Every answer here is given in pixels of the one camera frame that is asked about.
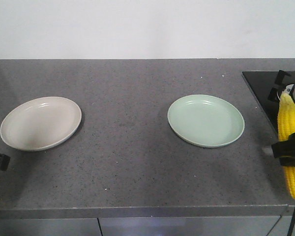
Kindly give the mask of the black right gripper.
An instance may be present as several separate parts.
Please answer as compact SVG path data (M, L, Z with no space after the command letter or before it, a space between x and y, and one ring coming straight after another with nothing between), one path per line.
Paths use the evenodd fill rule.
M295 133L286 141L280 141L271 145L274 158L278 159L281 166L295 167Z

